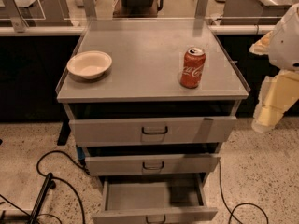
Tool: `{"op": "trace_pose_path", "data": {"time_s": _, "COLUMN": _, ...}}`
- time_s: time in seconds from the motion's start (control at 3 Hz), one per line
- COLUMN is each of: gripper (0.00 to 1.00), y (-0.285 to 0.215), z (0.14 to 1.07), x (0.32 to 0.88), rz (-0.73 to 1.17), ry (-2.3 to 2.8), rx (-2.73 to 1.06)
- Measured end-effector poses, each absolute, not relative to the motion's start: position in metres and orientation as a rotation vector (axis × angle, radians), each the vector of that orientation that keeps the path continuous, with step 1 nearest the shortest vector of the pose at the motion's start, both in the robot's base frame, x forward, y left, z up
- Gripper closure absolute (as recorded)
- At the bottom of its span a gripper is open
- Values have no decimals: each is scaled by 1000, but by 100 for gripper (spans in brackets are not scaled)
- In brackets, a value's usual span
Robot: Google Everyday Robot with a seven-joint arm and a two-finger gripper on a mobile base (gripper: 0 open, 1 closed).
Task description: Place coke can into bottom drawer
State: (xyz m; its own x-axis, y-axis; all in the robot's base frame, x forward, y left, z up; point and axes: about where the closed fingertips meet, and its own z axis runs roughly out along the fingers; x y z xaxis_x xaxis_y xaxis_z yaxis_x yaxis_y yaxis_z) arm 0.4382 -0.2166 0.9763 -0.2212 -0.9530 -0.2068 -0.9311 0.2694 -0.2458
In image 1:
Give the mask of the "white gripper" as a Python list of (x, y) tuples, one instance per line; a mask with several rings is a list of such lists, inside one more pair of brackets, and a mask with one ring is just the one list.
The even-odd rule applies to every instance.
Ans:
[(249, 52), (268, 54), (272, 65), (284, 69), (274, 77), (265, 77), (254, 110), (252, 129), (268, 133), (299, 100), (299, 73), (293, 72), (299, 70), (299, 3), (289, 8), (273, 32), (252, 44)]

